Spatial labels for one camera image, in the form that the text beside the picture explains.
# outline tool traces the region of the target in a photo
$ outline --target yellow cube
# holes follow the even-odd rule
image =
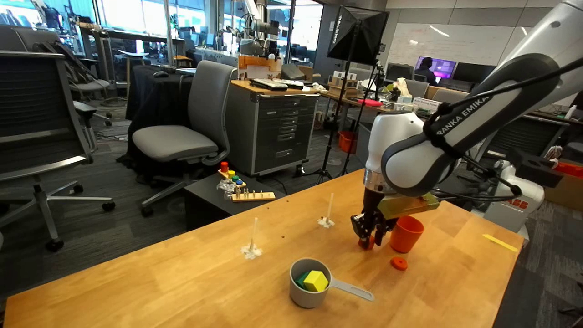
[[[311,292],[321,292],[328,286],[328,279],[322,271],[312,270],[304,279],[304,286]]]

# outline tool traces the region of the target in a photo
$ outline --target pink object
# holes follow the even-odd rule
[[[371,106],[371,107],[381,107],[382,106],[381,102],[378,102],[378,101],[373,100],[373,99],[366,99],[366,100],[359,99],[359,104],[362,104],[363,101],[364,101],[364,104],[366,106]]]

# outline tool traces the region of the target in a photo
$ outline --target orange cup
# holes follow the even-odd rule
[[[391,232],[389,245],[399,253],[409,253],[419,237],[421,237],[423,230],[425,230],[425,227],[418,219],[410,215],[400,217]]]

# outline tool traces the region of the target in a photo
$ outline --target computer mouse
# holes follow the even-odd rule
[[[164,71],[157,71],[154,74],[152,74],[155,78],[165,78],[168,77],[168,73],[164,72]]]

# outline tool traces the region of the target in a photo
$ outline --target gray measuring cup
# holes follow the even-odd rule
[[[301,287],[296,285],[296,282],[294,280],[299,278],[299,276],[301,276],[302,273],[311,270],[318,270],[324,273],[324,276],[326,276],[326,279],[328,279],[329,281],[329,284],[325,290],[321,292],[310,292],[303,290]],[[334,279],[328,267],[318,260],[299,259],[295,261],[294,264],[291,265],[290,297],[296,304],[298,304],[302,308],[311,309],[322,304],[330,287],[336,287],[343,291],[362,297],[368,301],[374,301],[374,295],[371,292],[365,291],[364,289],[358,288],[356,286],[352,286],[343,281]]]

